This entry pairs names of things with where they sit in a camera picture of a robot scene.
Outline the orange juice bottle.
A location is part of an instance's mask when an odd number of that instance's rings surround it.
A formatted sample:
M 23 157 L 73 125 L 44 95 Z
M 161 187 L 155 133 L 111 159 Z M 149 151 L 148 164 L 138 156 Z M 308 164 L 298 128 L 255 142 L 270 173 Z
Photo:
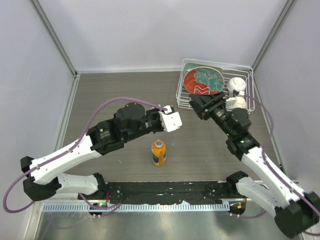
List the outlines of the orange juice bottle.
M 166 144 L 158 139 L 151 145 L 152 161 L 155 166 L 162 167 L 166 162 Z

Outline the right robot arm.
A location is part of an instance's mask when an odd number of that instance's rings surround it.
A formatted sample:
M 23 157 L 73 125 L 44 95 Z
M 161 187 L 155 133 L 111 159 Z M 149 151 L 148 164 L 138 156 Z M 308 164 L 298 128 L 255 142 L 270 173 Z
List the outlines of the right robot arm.
M 226 134 L 231 154 L 252 169 L 263 181 L 260 185 L 244 172 L 227 177 L 226 193 L 242 195 L 269 213 L 278 229 L 288 238 L 305 232 L 320 222 L 320 198 L 306 192 L 289 179 L 266 155 L 265 147 L 250 134 L 251 121 L 245 108 L 227 108 L 223 92 L 213 95 L 190 94 L 190 106 L 201 120 L 212 119 Z

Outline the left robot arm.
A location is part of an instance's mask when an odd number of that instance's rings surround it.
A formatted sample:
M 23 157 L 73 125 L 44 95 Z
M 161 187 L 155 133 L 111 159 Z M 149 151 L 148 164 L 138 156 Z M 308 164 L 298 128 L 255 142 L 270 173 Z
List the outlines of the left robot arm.
M 164 131 L 163 113 L 162 109 L 145 110 L 141 104 L 130 102 L 118 109 L 113 118 L 86 130 L 75 142 L 44 157 L 22 158 L 20 164 L 24 173 L 35 169 L 23 181 L 24 193 L 32 201 L 47 200 L 62 193 L 85 196 L 89 200 L 102 199 L 108 188 L 101 174 L 80 176 L 65 172 L 85 161 L 120 150 L 129 141 Z

